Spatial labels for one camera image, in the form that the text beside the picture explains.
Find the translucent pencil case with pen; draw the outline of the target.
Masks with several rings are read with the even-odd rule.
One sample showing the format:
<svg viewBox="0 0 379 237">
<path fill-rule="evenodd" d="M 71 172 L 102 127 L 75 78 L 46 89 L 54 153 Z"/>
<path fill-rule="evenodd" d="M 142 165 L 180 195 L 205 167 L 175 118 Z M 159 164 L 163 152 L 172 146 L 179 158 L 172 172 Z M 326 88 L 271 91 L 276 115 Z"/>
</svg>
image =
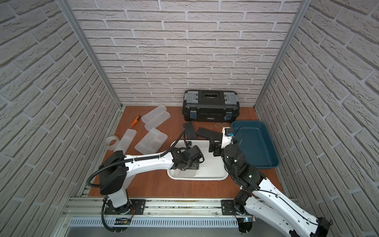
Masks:
<svg viewBox="0 0 379 237">
<path fill-rule="evenodd" d="M 196 169 L 187 169 L 187 170 L 176 169 L 173 171 L 173 177 L 175 177 L 175 178 L 191 178 L 191 177 L 195 177 L 196 173 L 197 173 Z"/>
</svg>

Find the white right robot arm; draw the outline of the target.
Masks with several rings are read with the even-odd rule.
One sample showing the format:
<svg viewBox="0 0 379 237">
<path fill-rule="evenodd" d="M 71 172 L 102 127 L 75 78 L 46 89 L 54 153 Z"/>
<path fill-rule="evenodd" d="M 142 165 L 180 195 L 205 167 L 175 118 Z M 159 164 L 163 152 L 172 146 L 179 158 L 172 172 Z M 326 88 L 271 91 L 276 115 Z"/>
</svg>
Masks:
<svg viewBox="0 0 379 237">
<path fill-rule="evenodd" d="M 257 168 L 246 162 L 232 136 L 221 142 L 210 139 L 209 152 L 220 156 L 224 167 L 241 191 L 234 210 L 258 217 L 287 237 L 325 237 L 332 221 L 315 217 L 279 191 Z"/>
</svg>

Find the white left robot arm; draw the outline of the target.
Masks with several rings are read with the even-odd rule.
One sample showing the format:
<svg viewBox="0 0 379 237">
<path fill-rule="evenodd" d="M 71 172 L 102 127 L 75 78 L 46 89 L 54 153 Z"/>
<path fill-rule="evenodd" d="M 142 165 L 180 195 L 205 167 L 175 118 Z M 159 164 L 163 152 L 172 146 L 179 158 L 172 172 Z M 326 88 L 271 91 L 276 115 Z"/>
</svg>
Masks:
<svg viewBox="0 0 379 237">
<path fill-rule="evenodd" d="M 110 200 L 114 208 L 130 205 L 124 181 L 131 176 L 154 170 L 198 169 L 204 155 L 196 145 L 186 148 L 171 147 L 169 150 L 143 156 L 126 156 L 117 151 L 104 162 L 99 170 L 100 194 Z"/>
</svg>

